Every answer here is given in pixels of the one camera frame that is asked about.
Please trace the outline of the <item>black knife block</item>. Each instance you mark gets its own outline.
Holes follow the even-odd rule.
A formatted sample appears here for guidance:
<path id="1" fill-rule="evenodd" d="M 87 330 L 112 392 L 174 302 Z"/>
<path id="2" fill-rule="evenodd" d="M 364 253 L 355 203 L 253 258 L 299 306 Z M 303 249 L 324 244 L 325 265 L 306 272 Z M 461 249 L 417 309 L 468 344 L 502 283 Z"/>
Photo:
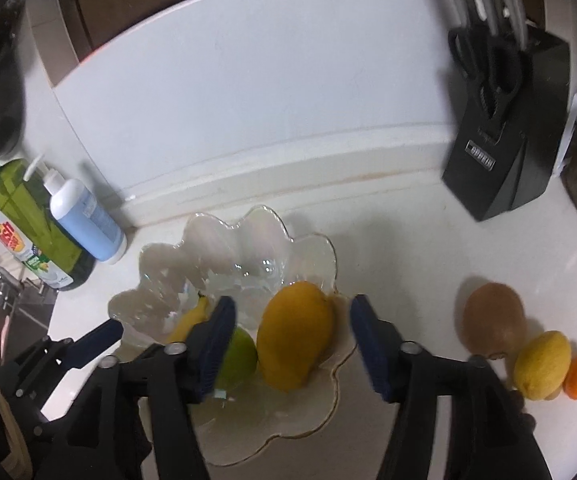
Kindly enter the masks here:
<path id="1" fill-rule="evenodd" d="M 501 124 L 487 122 L 467 91 L 467 107 L 443 181 L 476 221 L 520 208 L 546 191 L 567 117 L 569 44 L 529 29 L 522 84 Z"/>

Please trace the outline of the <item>brown kiwi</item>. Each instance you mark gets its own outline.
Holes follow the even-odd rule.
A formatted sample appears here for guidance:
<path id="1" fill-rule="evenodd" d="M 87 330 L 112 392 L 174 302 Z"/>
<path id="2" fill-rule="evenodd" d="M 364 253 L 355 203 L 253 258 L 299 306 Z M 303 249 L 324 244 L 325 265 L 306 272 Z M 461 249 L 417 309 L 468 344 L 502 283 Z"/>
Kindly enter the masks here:
<path id="1" fill-rule="evenodd" d="M 467 298 L 461 336 L 472 354 L 489 360 L 503 359 L 520 350 L 526 334 L 523 302 L 510 286 L 487 283 Z"/>

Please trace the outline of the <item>yellow banana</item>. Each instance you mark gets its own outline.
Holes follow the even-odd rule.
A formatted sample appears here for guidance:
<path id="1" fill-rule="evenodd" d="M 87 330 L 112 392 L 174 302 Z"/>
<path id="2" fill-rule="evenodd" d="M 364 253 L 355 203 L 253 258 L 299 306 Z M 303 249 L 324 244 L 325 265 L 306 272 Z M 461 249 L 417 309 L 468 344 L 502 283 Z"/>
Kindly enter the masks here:
<path id="1" fill-rule="evenodd" d="M 190 311 L 186 312 L 180 318 L 177 326 L 169 334 L 166 344 L 174 344 L 175 342 L 185 342 L 189 333 L 193 330 L 195 325 L 204 323 L 209 318 L 210 302 L 209 299 L 200 294 L 198 295 L 196 306 Z"/>

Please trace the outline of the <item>tan longan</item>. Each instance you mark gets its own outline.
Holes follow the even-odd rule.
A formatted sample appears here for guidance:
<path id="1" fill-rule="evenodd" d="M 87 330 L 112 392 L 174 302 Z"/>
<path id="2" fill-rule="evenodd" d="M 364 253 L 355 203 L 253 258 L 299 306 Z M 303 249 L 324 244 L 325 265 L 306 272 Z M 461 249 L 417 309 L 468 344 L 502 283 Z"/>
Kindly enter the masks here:
<path id="1" fill-rule="evenodd" d="M 562 392 L 562 388 L 558 388 L 553 393 L 549 394 L 549 396 L 546 396 L 545 400 L 546 401 L 552 401 L 552 400 L 556 399 L 560 395 L 561 392 Z"/>

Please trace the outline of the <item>yellow mango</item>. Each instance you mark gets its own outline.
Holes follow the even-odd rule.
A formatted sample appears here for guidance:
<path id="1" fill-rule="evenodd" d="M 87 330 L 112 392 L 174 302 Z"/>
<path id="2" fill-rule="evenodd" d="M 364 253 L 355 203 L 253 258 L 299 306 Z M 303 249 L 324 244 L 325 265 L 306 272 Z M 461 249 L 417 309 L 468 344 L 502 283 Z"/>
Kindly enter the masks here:
<path id="1" fill-rule="evenodd" d="M 333 302 L 317 285 L 301 281 L 283 287 L 268 302 L 257 330 L 264 381 L 284 392 L 303 388 L 335 332 Z"/>

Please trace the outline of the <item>steel sink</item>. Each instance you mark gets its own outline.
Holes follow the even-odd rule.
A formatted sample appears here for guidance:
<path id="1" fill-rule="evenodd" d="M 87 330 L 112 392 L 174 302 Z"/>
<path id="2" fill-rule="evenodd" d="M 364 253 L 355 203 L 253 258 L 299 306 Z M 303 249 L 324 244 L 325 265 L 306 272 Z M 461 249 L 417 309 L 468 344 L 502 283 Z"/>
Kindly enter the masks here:
<path id="1" fill-rule="evenodd" d="M 0 285 L 0 366 L 46 336 L 57 291 L 27 283 L 15 296 Z"/>

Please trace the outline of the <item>white shell-shaped bowl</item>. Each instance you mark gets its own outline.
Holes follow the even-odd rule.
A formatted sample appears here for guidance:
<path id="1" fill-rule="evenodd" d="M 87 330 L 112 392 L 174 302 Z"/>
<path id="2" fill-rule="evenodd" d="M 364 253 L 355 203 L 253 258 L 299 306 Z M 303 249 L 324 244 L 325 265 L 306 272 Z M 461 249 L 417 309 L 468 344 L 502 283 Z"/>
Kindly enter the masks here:
<path id="1" fill-rule="evenodd" d="M 206 298 L 208 311 L 222 296 L 236 304 L 231 348 L 222 382 L 191 408 L 206 462 L 241 464 L 274 439 L 305 438 L 333 417 L 339 397 L 339 369 L 355 350 L 347 321 L 348 300 L 336 289 L 337 258 L 328 237 L 290 236 L 270 208 L 257 206 L 226 223 L 196 214 L 177 245 L 151 244 L 139 258 L 140 281 L 115 295 L 108 314 L 121 322 L 120 354 L 134 359 L 150 344 L 165 344 L 182 318 Z M 301 388 L 281 392 L 262 378 L 254 351 L 268 302 L 282 288 L 309 282 L 333 301 L 336 329 L 330 349 Z"/>

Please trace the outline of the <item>green apple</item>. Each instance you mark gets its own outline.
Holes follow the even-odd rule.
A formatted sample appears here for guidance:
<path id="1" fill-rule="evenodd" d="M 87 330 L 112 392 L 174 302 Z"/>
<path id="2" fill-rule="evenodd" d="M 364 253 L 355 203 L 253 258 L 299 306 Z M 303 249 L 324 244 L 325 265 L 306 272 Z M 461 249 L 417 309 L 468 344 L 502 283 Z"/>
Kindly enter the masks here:
<path id="1" fill-rule="evenodd" d="M 237 327 L 224 354 L 215 381 L 215 389 L 230 391 L 252 376 L 257 368 L 255 341 L 242 327 Z"/>

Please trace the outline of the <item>black kitchen scissors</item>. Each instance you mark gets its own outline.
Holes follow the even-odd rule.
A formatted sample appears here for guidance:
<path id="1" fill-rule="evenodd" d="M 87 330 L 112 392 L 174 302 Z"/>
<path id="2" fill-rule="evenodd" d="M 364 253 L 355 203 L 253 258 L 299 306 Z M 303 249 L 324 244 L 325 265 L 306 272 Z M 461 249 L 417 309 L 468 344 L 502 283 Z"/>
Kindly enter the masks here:
<path id="1" fill-rule="evenodd" d="M 450 29 L 448 44 L 482 118 L 501 124 L 522 84 L 517 48 L 485 26 Z"/>

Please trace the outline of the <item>green dish soap bottle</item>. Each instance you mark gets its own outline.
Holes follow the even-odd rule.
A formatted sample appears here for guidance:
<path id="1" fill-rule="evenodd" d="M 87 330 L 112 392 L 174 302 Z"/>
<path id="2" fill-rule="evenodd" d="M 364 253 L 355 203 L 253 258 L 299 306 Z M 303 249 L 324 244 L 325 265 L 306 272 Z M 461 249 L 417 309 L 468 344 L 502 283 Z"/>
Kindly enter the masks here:
<path id="1" fill-rule="evenodd" d="M 56 290 L 75 289 L 90 276 L 93 258 L 54 219 L 38 162 L 0 164 L 0 243 Z"/>

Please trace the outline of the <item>yellow lemon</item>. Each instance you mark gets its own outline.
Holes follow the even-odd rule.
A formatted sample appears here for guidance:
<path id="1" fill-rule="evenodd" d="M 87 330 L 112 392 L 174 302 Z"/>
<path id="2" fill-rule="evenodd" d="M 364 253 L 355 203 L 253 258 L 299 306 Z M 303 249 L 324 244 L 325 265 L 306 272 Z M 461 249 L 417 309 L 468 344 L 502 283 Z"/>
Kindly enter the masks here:
<path id="1" fill-rule="evenodd" d="M 572 361 L 567 337 L 549 330 L 530 341 L 517 355 L 513 382 L 525 399 L 546 400 L 564 382 Z"/>

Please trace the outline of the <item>blue pump lotion bottle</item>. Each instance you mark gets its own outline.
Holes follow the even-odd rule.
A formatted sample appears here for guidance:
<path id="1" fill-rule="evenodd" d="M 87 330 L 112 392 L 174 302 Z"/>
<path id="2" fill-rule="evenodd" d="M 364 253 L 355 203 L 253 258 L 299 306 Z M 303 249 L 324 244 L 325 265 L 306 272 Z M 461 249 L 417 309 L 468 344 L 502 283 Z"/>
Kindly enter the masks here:
<path id="1" fill-rule="evenodd" d="M 38 155 L 23 179 L 39 177 L 50 194 L 50 211 L 65 231 L 96 260 L 114 264 L 125 255 L 127 237 L 96 196 L 77 179 L 66 179 Z"/>

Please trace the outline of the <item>dark plum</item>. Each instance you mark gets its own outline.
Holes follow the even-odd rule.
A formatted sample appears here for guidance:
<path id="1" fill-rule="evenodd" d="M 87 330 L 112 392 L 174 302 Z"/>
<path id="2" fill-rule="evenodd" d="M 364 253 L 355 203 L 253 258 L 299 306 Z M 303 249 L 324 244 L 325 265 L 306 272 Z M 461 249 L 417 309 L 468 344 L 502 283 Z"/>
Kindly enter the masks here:
<path id="1" fill-rule="evenodd" d="M 527 411 L 520 412 L 520 419 L 523 426 L 530 432 L 534 432 L 537 426 L 536 419 L 533 415 L 529 414 Z"/>

